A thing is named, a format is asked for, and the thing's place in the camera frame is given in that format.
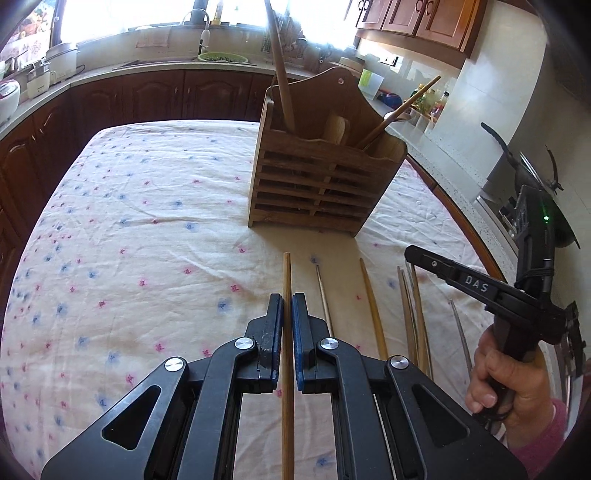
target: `sink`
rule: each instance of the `sink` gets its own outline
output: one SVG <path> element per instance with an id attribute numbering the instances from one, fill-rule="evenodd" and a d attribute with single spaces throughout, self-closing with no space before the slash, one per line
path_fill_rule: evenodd
<path id="1" fill-rule="evenodd" d="M 182 63 L 187 61 L 198 61 L 198 59 L 197 57 L 166 57 L 165 59 L 134 60 L 114 70 L 126 69 L 127 67 L 135 67 L 137 65 L 160 65 L 163 63 Z"/>

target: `countertop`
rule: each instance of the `countertop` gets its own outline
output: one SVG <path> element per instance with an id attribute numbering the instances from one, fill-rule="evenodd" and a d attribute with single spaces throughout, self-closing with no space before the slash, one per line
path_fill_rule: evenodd
<path id="1" fill-rule="evenodd" d="M 88 72 L 82 72 L 69 80 L 52 86 L 49 91 L 27 100 L 19 105 L 11 119 L 0 127 L 0 140 L 17 126 L 22 120 L 31 115 L 41 106 L 65 92 L 71 87 L 83 85 L 110 77 L 158 70 L 233 70 L 236 72 L 262 73 L 273 75 L 275 67 L 268 61 L 256 61 L 249 64 L 236 63 L 206 63 L 202 61 L 178 61 L 165 63 L 144 63 L 124 67 L 124 64 L 101 67 Z M 303 80 L 314 74 L 301 67 L 286 66 L 287 75 L 291 79 Z M 368 100 L 374 110 L 381 115 L 391 112 L 388 106 L 377 100 Z M 387 131 L 396 135 L 408 144 L 408 153 L 427 170 L 427 172 L 441 185 L 468 221 L 482 238 L 492 256 L 509 282 L 515 278 L 516 257 L 513 251 L 499 240 L 499 232 L 486 218 L 483 211 L 479 211 L 476 197 L 480 194 L 480 187 L 452 158 L 441 150 L 423 132 L 408 122 L 391 124 Z"/>
<path id="2" fill-rule="evenodd" d="M 64 80 L 56 85 L 53 85 L 46 93 L 43 93 L 33 100 L 27 100 L 21 103 L 9 120 L 0 126 L 0 140 L 6 137 L 6 135 L 8 135 L 10 131 L 26 117 L 31 115 L 35 110 L 42 107 L 50 100 L 54 99 L 59 94 L 65 92 L 71 87 L 94 82 L 95 80 L 102 80 L 132 73 L 156 72 L 159 70 L 232 70 L 234 72 L 275 75 L 275 66 L 267 61 L 254 61 L 253 63 L 248 64 L 214 63 L 204 61 L 168 61 L 156 63 L 155 61 L 154 63 L 144 63 L 129 67 L 124 67 L 124 65 L 126 64 L 110 65 L 108 67 L 101 67 L 98 69 L 89 70 L 87 72 L 82 72 L 68 80 Z M 294 80 L 303 80 L 314 76 L 314 73 L 309 72 L 301 67 L 286 65 L 285 71 L 287 72 L 287 76 Z"/>

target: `metal screw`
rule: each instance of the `metal screw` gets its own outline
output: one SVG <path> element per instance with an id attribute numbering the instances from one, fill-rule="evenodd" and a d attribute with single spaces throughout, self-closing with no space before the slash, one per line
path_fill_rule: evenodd
<path id="1" fill-rule="evenodd" d="M 169 372 L 178 372 L 184 365 L 182 358 L 169 358 L 164 364 L 164 368 Z"/>
<path id="2" fill-rule="evenodd" d="M 408 358 L 402 355 L 394 355 L 390 359 L 390 365 L 397 370 L 404 370 L 408 366 Z"/>
<path id="3" fill-rule="evenodd" d="M 234 346 L 239 350 L 248 350 L 255 346 L 255 342 L 252 338 L 248 337 L 240 337 L 236 342 L 234 342 Z"/>
<path id="4" fill-rule="evenodd" d="M 336 338 L 323 338 L 320 341 L 320 346 L 324 349 L 324 350 L 334 350 L 335 348 L 337 348 L 339 346 L 339 341 Z"/>

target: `floral tablecloth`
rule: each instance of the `floral tablecloth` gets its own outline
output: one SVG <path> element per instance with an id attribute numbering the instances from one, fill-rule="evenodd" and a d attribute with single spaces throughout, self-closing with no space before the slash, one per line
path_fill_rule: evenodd
<path id="1" fill-rule="evenodd" d="M 397 266 L 409 244 L 481 267 L 447 210 L 404 163 L 356 238 L 247 227 L 258 124 L 176 121 L 107 129 L 51 197 L 14 280 L 0 348 L 11 449 L 38 478 L 45 463 L 163 360 L 209 356 L 243 334 L 281 291 L 323 317 L 322 269 L 335 335 L 377 356 L 359 257 L 365 258 L 391 355 L 407 353 Z M 419 272 L 436 381 L 458 402 L 468 374 L 455 299 L 472 349 L 482 306 Z M 236 478 L 277 479 L 279 390 L 247 395 Z M 336 477 L 330 399 L 296 395 L 296 478 Z"/>

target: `pink sleeve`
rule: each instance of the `pink sleeve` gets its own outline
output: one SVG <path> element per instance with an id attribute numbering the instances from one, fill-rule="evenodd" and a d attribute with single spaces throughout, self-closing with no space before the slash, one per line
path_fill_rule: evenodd
<path id="1" fill-rule="evenodd" d="M 530 479 L 534 479 L 550 463 L 564 442 L 566 429 L 566 406 L 560 400 L 553 399 L 556 408 L 554 420 L 529 445 L 510 449 L 521 463 L 524 464 Z"/>

